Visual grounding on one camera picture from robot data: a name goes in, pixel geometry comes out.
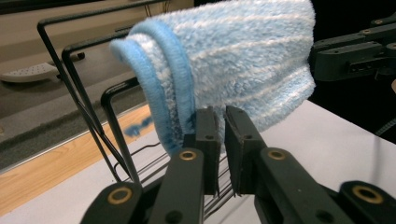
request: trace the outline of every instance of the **dish rack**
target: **dish rack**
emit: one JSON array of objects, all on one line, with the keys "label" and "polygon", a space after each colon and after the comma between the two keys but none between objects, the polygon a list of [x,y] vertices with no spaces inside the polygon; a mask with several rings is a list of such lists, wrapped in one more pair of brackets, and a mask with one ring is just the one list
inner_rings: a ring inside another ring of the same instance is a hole
[{"label": "dish rack", "polygon": [[[53,60],[55,66],[57,67],[60,78],[64,82],[67,90],[73,98],[74,103],[76,104],[79,113],[84,118],[88,130],[90,131],[93,140],[95,141],[98,149],[100,150],[106,165],[108,166],[111,174],[113,174],[114,178],[118,181],[132,181],[140,186],[144,187],[149,180],[156,176],[157,174],[163,174],[166,169],[166,164],[169,161],[169,157],[163,150],[163,154],[158,158],[149,161],[145,166],[143,166],[140,170],[136,169],[133,158],[138,156],[139,153],[142,153],[148,148],[154,148],[159,145],[156,143],[148,144],[141,148],[132,148],[131,154],[130,149],[123,137],[122,129],[120,127],[117,114],[113,108],[112,100],[114,97],[125,93],[126,91],[136,88],[139,86],[139,82],[136,77],[125,80],[117,85],[114,85],[107,90],[105,90],[101,97],[101,106],[105,111],[106,119],[108,121],[110,130],[112,134],[114,134],[116,143],[119,148],[115,147],[115,143],[111,142],[111,140],[107,137],[107,134],[104,131],[104,128],[101,124],[101,121],[98,118],[97,113],[95,112],[92,101],[86,92],[86,89],[81,82],[81,79],[78,74],[78,70],[74,65],[74,61],[72,60],[72,56],[77,54],[81,54],[83,50],[87,50],[89,48],[105,44],[112,39],[123,38],[128,35],[129,29],[132,27],[126,27],[124,29],[115,30],[114,33],[109,35],[104,35],[92,39],[87,39],[78,43],[71,44],[69,46],[64,47],[62,52],[62,59],[58,56],[51,39],[46,31],[46,27],[50,25],[55,25],[57,23],[63,23],[68,21],[74,21],[79,19],[84,19],[92,16],[99,16],[106,13],[117,12],[121,10],[125,10],[128,8],[134,7],[144,7],[148,16],[151,16],[151,12],[149,9],[149,5],[163,3],[164,6],[169,6],[169,1],[165,0],[144,0],[144,1],[135,1],[127,5],[117,6],[117,7],[109,7],[98,10],[92,10],[77,14],[66,15],[62,17],[49,18],[40,21],[37,25],[37,31],[39,32],[48,52]],[[108,149],[116,163],[113,164],[110,158],[106,154],[106,149]],[[120,177],[120,172],[117,167],[120,167],[125,174],[127,174],[126,179],[122,179]],[[150,174],[144,174],[145,178],[141,179],[140,176],[142,173],[147,170],[152,170],[149,168],[155,167],[155,170]],[[219,210],[229,199],[231,199],[234,194],[231,187],[231,182],[229,178],[229,171],[227,160],[225,156],[221,156],[219,163],[219,194],[216,196],[207,195],[205,196],[205,216],[207,219],[214,212]]]}]

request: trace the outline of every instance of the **fuzzy cloth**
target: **fuzzy cloth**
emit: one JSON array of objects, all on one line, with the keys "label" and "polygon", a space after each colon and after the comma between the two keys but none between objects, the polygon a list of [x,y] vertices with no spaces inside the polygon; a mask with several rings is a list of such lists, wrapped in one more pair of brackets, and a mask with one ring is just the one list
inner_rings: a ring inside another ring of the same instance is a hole
[{"label": "fuzzy cloth", "polygon": [[309,0],[224,1],[142,21],[110,48],[135,72],[172,154],[199,108],[221,118],[239,107],[262,132],[311,95],[314,17]]}]

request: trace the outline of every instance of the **brass screw insert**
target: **brass screw insert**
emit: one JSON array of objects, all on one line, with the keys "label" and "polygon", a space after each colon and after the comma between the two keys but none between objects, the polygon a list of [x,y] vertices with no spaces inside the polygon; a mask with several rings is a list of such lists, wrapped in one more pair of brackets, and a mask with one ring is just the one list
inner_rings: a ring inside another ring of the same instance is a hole
[{"label": "brass screw insert", "polygon": [[193,151],[183,151],[178,155],[183,161],[193,161],[197,154]]},{"label": "brass screw insert", "polygon": [[[122,195],[122,197],[116,197],[117,193],[123,193],[124,195]],[[127,202],[130,198],[132,198],[132,190],[126,187],[121,187],[111,191],[107,200],[111,204],[121,204]]]},{"label": "brass screw insert", "polygon": [[268,152],[268,156],[276,161],[283,161],[286,159],[286,155],[285,153],[283,153],[282,151],[278,151],[278,150],[271,150]]},{"label": "brass screw insert", "polygon": [[384,202],[384,198],[381,194],[376,192],[375,190],[357,185],[353,187],[352,192],[360,199],[366,201],[367,203],[382,203]]}]

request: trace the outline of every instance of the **light blue trim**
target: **light blue trim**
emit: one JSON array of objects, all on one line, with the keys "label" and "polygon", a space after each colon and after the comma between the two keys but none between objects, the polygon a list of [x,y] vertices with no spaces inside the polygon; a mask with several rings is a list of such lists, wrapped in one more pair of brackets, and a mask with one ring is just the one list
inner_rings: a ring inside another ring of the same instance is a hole
[{"label": "light blue trim", "polygon": [[130,34],[145,34],[153,38],[163,50],[174,81],[177,113],[183,134],[194,132],[195,100],[191,67],[186,51],[173,31],[162,21],[138,23]]},{"label": "light blue trim", "polygon": [[170,113],[165,101],[165,93],[157,78],[155,69],[141,47],[133,40],[113,40],[110,49],[119,59],[131,66],[137,75],[140,85],[145,90],[145,95],[150,107],[151,116],[155,122],[158,137],[169,154],[180,150],[172,133]]}]

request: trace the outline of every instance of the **metal wire frame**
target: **metal wire frame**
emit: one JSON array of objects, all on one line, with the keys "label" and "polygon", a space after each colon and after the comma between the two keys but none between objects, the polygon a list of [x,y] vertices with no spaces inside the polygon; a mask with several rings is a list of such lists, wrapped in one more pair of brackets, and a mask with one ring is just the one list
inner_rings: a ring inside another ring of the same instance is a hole
[{"label": "metal wire frame", "polygon": [[116,113],[115,113],[113,106],[111,104],[111,100],[113,99],[114,96],[116,96],[124,91],[127,91],[131,88],[137,87],[138,85],[139,85],[139,82],[137,81],[137,78],[134,77],[134,78],[128,79],[124,82],[121,82],[118,85],[115,85],[115,86],[107,89],[102,95],[101,104],[102,104],[102,108],[105,110],[110,129],[113,132],[116,142],[120,148],[120,152],[123,157],[124,164],[122,164],[120,162],[122,160],[117,160],[117,161],[121,166],[123,165],[126,167],[126,170],[128,171],[127,174],[129,174],[129,177],[131,177],[131,179],[136,184],[141,185],[139,175],[138,175],[136,168],[134,166],[134,162],[130,155],[128,146],[127,146],[125,139],[122,135],[122,130],[121,130],[120,124],[118,123]]},{"label": "metal wire frame", "polygon": [[[137,2],[133,2],[131,4],[123,5],[123,6],[109,7],[109,8],[92,10],[92,11],[87,11],[87,12],[82,12],[82,13],[65,15],[65,16],[61,16],[61,17],[44,19],[44,20],[39,21],[37,24],[37,31],[40,34],[41,39],[43,40],[44,45],[46,46],[51,59],[55,63],[55,66],[57,67],[57,69],[60,73],[61,79],[64,81],[64,84],[65,84],[66,88],[68,89],[70,95],[72,96],[73,101],[75,102],[79,112],[81,113],[82,117],[84,118],[85,122],[87,123],[88,129],[89,129],[96,145],[98,146],[102,156],[104,157],[106,164],[107,164],[108,168],[110,169],[110,172],[113,174],[115,179],[119,182],[121,182],[121,179],[117,175],[117,172],[113,169],[112,164],[105,152],[104,146],[102,145],[100,140],[102,140],[102,142],[105,144],[105,146],[110,150],[110,152],[113,154],[114,158],[117,160],[117,162],[120,163],[120,166],[128,174],[128,176],[131,177],[131,179],[134,182],[140,184],[138,175],[137,175],[137,172],[133,166],[131,157],[128,156],[128,157],[123,158],[121,156],[121,154],[117,151],[117,149],[114,147],[114,145],[111,143],[111,141],[107,138],[105,131],[102,127],[102,124],[93,109],[91,100],[90,100],[87,92],[85,91],[85,88],[78,76],[78,72],[77,72],[75,66],[73,65],[73,62],[72,62],[70,56],[71,56],[72,52],[90,48],[90,47],[93,47],[96,45],[100,45],[100,44],[106,43],[114,38],[124,37],[128,34],[128,30],[123,30],[120,32],[116,32],[115,34],[106,35],[106,36],[82,41],[80,43],[66,47],[62,53],[64,65],[68,71],[68,73],[66,73],[66,71],[64,70],[62,61],[58,57],[58,54],[56,53],[56,50],[50,41],[50,37],[47,34],[46,26],[53,25],[56,23],[62,23],[62,22],[66,22],[66,21],[74,21],[74,20],[78,20],[78,19],[91,17],[91,16],[98,16],[98,15],[102,15],[102,14],[106,14],[106,13],[110,13],[110,12],[121,11],[121,10],[128,9],[128,8],[134,8],[134,7],[147,8],[148,5],[155,4],[155,3],[161,3],[164,1],[165,0],[137,1]],[[114,131],[116,133],[119,131],[117,129],[120,128],[114,124],[111,124],[110,128],[111,127],[112,127],[112,131]],[[116,140],[116,141],[118,142],[119,147],[122,147],[122,148],[125,147],[126,144],[124,144],[125,140],[123,138],[122,138],[123,143],[119,142],[120,139]]]}]

